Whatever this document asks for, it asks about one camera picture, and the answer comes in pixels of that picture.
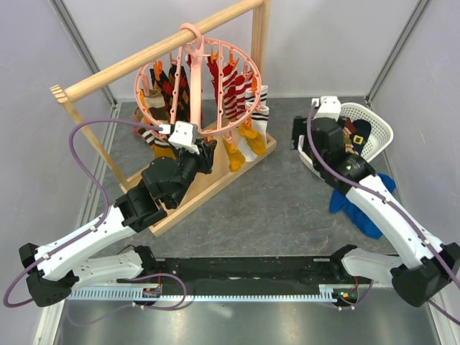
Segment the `mustard yellow sock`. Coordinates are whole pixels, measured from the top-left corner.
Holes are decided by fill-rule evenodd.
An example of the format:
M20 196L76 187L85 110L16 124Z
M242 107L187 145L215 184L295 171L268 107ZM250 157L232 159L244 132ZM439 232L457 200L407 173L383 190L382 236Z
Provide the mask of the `mustard yellow sock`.
M265 138L251 125L243 123L239 126L239 150L246 157L247 161L252 161L255 156L263 156L266 151Z
M223 139L224 149L229 159L229 171L235 173L240 170L246 162L245 156L240 152L233 142Z

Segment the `wooden hanger rack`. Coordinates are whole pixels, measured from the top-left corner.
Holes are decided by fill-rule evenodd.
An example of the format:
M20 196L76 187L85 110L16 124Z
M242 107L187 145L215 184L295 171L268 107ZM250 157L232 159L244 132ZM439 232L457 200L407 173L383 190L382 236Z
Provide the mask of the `wooden hanger rack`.
M239 1L69 88L52 87L120 182L107 230L120 220L159 236L274 150L261 76L269 20L268 1ZM155 158L127 178L75 102L129 73L137 102L129 125Z

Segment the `pink round clip hanger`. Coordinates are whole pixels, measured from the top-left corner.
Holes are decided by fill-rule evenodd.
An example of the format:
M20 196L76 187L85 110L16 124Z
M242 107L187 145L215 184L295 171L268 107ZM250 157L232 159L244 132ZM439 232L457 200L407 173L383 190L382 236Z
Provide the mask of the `pink round clip hanger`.
M190 23L181 25L181 29L193 34L194 38L169 51L171 71L167 71L163 67L162 60L153 60L141 67L135 77L134 95L137 102L137 107L143 113L146 120L150 122L150 126L158 127L158 131L154 135L160 139L166 138L165 134L160 134L161 124L174 124L179 121L176 119L176 110L178 104L178 89L180 78L180 67L185 68L188 84L190 89L190 123L198 126L198 134L202 137L213 138L216 135L225 137L227 141L231 141L232 131L239 127L242 123L251 123L251 115L256 106L260 103L262 79L259 74L259 68L255 62L238 47L222 41L207 38L204 36L197 26ZM210 129L204 129L201 125L203 120L202 110L202 92L203 92L203 73L209 72L207 66L207 57L212 55L217 59L219 66L218 77L218 104L214 126ZM172 92L171 109L168 111L170 115L169 122L162 123L155 120L145 106L144 97L150 94L150 89L154 89L150 75L150 68L155 70L156 78L159 78L161 71L164 71L172 83L174 90ZM228 120L224 113L224 87L223 81L226 75L229 75L231 70L236 68L239 73L246 70L253 72L251 84L245 91L245 110L239 119Z

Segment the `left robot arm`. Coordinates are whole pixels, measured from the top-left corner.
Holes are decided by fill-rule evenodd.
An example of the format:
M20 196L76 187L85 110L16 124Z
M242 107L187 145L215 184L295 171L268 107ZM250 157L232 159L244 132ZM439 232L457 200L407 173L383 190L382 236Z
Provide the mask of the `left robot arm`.
M167 217L167 211L181 204L197 174L210 174L215 139L198 139L197 153L185 148L178 157L160 157L142 171L140 182L117 198L98 218L52 243L25 244L19 256L27 269L27 288L39 307L60 302L83 281L78 264L108 245Z

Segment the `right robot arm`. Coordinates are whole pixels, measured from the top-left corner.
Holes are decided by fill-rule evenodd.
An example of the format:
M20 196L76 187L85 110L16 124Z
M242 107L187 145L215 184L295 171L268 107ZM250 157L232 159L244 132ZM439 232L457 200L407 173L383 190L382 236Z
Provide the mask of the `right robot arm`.
M373 167L361 156L347 154L341 123L331 118L293 120L292 141L313 160L313 169L367 216L393 245L388 256L347 245L329 265L336 282L353 276L390 284L408 304L420 307L456 280L459 245L444 244L422 227L392 196Z

